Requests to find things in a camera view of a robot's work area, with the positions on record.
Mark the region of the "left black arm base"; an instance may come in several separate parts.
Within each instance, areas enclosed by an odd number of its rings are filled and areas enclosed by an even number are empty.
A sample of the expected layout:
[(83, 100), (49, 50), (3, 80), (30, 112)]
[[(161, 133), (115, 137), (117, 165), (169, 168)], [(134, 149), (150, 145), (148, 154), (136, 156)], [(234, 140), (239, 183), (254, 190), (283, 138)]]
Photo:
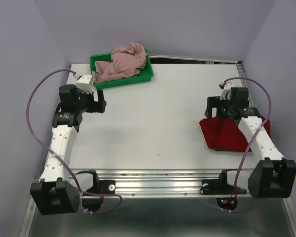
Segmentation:
[(115, 181), (114, 180), (99, 180), (96, 170), (83, 170), (76, 173), (76, 175), (91, 175), (92, 185), (86, 190), (88, 193), (100, 194), (101, 196), (94, 197), (93, 195), (86, 195), (82, 193), (82, 208), (85, 213), (91, 215), (96, 213), (107, 213), (107, 211), (100, 211), (104, 204), (105, 197), (103, 195), (115, 194)]

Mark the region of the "pink skirt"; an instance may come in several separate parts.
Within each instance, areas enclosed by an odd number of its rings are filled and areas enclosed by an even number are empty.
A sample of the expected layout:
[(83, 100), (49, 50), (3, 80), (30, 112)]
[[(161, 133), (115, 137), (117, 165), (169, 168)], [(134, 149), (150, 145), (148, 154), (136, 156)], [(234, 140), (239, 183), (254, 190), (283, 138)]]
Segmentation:
[(109, 61), (96, 60), (92, 71), (95, 83), (103, 83), (119, 79), (136, 77), (146, 66), (147, 53), (137, 42), (127, 48), (116, 48), (111, 53)]

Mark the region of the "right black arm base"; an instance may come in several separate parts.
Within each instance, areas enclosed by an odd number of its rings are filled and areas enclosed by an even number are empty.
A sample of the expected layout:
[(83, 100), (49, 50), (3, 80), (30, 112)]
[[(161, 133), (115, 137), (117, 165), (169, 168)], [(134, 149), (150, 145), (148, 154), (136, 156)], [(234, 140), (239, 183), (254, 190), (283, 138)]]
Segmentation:
[(227, 195), (227, 197), (216, 198), (217, 205), (225, 210), (234, 211), (238, 204), (237, 195), (247, 193), (245, 189), (234, 188), (233, 184), (227, 183), (227, 174), (235, 169), (223, 169), (217, 179), (203, 179), (199, 193), (202, 195)]

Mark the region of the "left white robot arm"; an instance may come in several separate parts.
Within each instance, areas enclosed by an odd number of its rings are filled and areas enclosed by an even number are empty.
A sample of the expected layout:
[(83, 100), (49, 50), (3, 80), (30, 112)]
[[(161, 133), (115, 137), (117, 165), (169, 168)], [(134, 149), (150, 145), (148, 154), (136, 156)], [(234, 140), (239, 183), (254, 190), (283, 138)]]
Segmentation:
[(30, 193), (42, 215), (76, 213), (80, 206), (79, 185), (70, 183), (70, 159), (78, 135), (83, 113), (103, 113), (106, 107), (104, 93), (85, 92), (74, 84), (59, 88), (60, 103), (52, 120), (52, 140), (47, 148), (46, 165)]

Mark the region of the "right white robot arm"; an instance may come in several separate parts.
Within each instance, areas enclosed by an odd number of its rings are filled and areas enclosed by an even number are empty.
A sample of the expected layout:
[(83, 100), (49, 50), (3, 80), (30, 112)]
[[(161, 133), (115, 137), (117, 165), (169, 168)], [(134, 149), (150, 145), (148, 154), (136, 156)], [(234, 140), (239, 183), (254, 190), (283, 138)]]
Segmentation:
[(250, 106), (249, 90), (226, 82), (220, 96), (207, 98), (200, 126), (208, 148), (242, 152), (237, 169), (224, 169), (205, 194), (249, 192), (253, 198), (288, 198), (296, 163), (275, 147), (267, 128), (269, 119)]

